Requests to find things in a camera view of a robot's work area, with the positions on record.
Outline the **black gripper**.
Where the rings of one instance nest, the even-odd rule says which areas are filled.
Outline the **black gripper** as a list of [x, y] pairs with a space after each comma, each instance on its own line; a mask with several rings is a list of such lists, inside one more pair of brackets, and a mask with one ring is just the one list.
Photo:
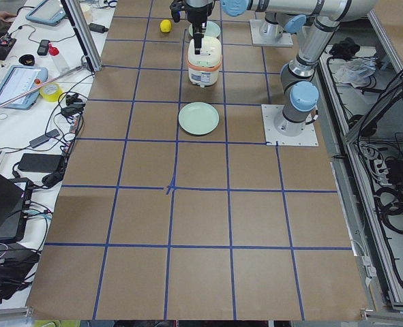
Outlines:
[[187, 0], [186, 12], [189, 22], [192, 24], [194, 34], [194, 54], [199, 55], [202, 48], [203, 28], [209, 15], [208, 0]]

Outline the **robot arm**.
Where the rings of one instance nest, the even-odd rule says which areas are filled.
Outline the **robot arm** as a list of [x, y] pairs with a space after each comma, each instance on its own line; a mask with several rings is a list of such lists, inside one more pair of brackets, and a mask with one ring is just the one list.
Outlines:
[[[195, 54], [199, 54], [204, 37], [203, 27], [211, 15], [214, 1], [174, 1], [173, 12], [186, 12], [192, 23]], [[373, 9], [377, 1], [219, 1], [222, 11], [231, 17], [245, 11], [269, 12], [277, 16], [304, 15], [314, 21], [299, 52], [281, 73], [285, 95], [285, 108], [290, 104], [291, 88], [301, 81], [310, 82], [314, 76], [323, 50], [337, 31], [341, 22], [357, 20]]]
[[[252, 45], [291, 47], [293, 45], [292, 34], [301, 30], [306, 22], [306, 16], [265, 13], [263, 19], [251, 19], [249, 21]], [[221, 41], [218, 37], [221, 29], [217, 23], [204, 20], [199, 26], [190, 25], [192, 39], [188, 47], [189, 55], [210, 56], [219, 54]]]

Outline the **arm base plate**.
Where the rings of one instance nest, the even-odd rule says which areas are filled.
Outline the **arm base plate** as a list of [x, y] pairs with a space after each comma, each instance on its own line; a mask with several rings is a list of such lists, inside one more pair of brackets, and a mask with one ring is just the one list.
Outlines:
[[292, 123], [283, 115], [283, 105], [261, 106], [265, 143], [269, 146], [318, 146], [311, 115], [304, 122]]
[[284, 32], [279, 24], [266, 20], [251, 20], [250, 32], [254, 46], [271, 46], [291, 48], [293, 39], [290, 33]]

